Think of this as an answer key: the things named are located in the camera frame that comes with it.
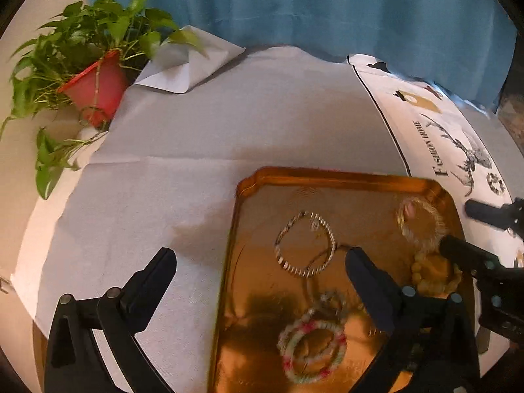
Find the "white printed table runner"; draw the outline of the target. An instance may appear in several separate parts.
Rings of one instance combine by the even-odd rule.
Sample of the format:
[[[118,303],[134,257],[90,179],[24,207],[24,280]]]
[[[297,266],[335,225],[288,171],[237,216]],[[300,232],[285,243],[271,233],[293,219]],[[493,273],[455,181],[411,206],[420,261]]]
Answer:
[[[464,213],[470,199],[500,207],[523,195],[523,157],[501,122],[434,84],[392,73],[373,56],[355,54],[347,61],[384,116],[409,173],[449,192],[468,241],[506,267],[522,267],[520,237]]]

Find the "orange metal tray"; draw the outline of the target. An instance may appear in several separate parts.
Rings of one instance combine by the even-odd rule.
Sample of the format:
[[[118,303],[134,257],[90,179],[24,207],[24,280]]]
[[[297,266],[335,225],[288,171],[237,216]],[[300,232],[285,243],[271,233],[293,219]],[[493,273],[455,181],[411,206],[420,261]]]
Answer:
[[[236,188],[211,360],[211,392],[347,392],[366,371],[386,333],[374,327],[346,275],[346,248],[357,246],[400,285],[414,283],[418,245],[397,216],[412,204],[406,228],[420,239],[461,236],[451,195],[428,179],[266,167]],[[310,314],[348,312],[346,355],[313,383],[283,369],[280,333]]]

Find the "red flower pot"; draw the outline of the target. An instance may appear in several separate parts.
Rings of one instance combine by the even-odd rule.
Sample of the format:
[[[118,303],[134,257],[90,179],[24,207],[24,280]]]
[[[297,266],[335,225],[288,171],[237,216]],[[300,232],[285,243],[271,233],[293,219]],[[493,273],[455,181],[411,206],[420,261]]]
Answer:
[[[102,128],[114,118],[128,86],[120,51],[113,50],[60,85],[57,93],[67,96],[88,124]]]

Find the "thin gold bangle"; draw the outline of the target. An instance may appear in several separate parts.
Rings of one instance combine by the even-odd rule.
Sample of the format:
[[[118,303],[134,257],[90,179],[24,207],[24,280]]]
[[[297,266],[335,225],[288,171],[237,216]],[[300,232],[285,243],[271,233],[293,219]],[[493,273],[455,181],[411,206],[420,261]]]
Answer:
[[[350,302],[354,289],[346,274],[346,253],[349,249],[350,246],[347,244],[337,245],[333,258],[325,270],[302,280],[307,302],[314,308],[322,307],[322,297],[325,295],[329,302],[335,299],[345,304]]]

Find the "grey table cloth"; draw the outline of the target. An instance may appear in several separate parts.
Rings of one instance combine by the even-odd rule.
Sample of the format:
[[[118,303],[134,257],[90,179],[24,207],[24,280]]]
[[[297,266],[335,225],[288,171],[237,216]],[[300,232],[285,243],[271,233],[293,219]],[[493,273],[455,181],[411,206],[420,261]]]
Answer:
[[[100,296],[168,247],[177,273],[137,339],[173,390],[211,392],[236,188],[266,167],[417,178],[348,61],[275,47],[186,94],[134,86],[57,223],[38,292],[40,330],[51,332],[63,294]],[[416,257],[435,239],[406,228],[418,217],[412,204],[397,216]],[[347,317],[343,308],[329,320],[306,314],[280,333],[289,379],[317,382],[340,366]]]

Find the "blue curtain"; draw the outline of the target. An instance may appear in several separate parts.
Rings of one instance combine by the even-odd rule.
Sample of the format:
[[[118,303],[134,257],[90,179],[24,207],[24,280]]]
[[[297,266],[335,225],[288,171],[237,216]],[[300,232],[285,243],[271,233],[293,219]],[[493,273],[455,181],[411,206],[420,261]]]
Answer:
[[[363,53],[482,105],[503,87],[517,38],[496,0],[151,0],[177,24],[243,47],[293,45],[325,60]]]

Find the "green potted plant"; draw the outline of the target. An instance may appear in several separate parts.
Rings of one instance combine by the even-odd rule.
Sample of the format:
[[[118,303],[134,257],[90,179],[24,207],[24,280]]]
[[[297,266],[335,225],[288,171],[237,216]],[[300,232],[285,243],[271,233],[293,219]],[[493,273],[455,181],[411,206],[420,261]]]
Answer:
[[[40,29],[41,34],[14,52],[19,60],[11,71],[11,113],[6,122],[73,108],[80,124],[91,126],[57,89],[106,53],[120,51],[120,67],[130,85],[163,44],[203,50],[196,33],[179,28],[170,13],[152,8],[148,0],[130,0],[128,5],[119,0],[77,1]],[[79,169],[76,155],[98,141],[110,123],[94,127],[88,139],[55,139],[45,128],[36,133],[35,185],[42,199],[50,197],[64,170]]]

